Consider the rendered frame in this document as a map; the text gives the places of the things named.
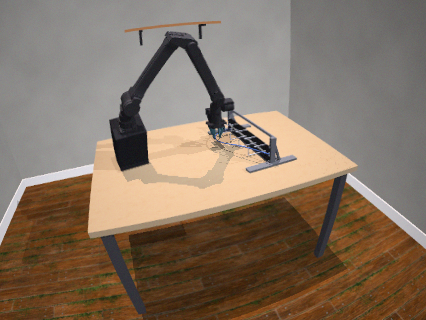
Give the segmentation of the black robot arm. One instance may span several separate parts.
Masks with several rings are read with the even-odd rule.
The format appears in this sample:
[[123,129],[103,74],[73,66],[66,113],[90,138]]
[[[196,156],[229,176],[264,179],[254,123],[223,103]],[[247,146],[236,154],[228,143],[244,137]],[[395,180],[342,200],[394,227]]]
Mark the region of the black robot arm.
[[185,51],[187,50],[186,53],[189,55],[200,78],[208,89],[210,99],[213,99],[211,99],[213,103],[210,103],[210,108],[205,108],[208,121],[211,123],[211,113],[218,115],[221,113],[221,110],[222,112],[234,110],[234,101],[231,98],[224,97],[198,47],[197,41],[190,34],[183,32],[167,31],[165,36],[161,46],[134,86],[130,87],[121,96],[121,111],[117,118],[119,119],[118,124],[121,135],[138,131],[135,115],[140,111],[141,100],[161,68],[178,47],[185,49]]

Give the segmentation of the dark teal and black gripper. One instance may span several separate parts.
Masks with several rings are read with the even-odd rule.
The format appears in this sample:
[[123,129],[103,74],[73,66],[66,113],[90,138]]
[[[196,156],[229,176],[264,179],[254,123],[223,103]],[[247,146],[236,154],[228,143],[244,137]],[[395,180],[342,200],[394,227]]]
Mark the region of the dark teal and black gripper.
[[219,113],[218,115],[211,113],[211,123],[209,121],[206,121],[206,125],[208,125],[208,128],[211,131],[214,140],[215,140],[215,129],[218,129],[218,135],[219,135],[219,138],[221,138],[221,135],[225,129],[225,126],[224,126],[225,124],[227,125],[227,122],[224,119],[222,119],[221,121],[221,113]]

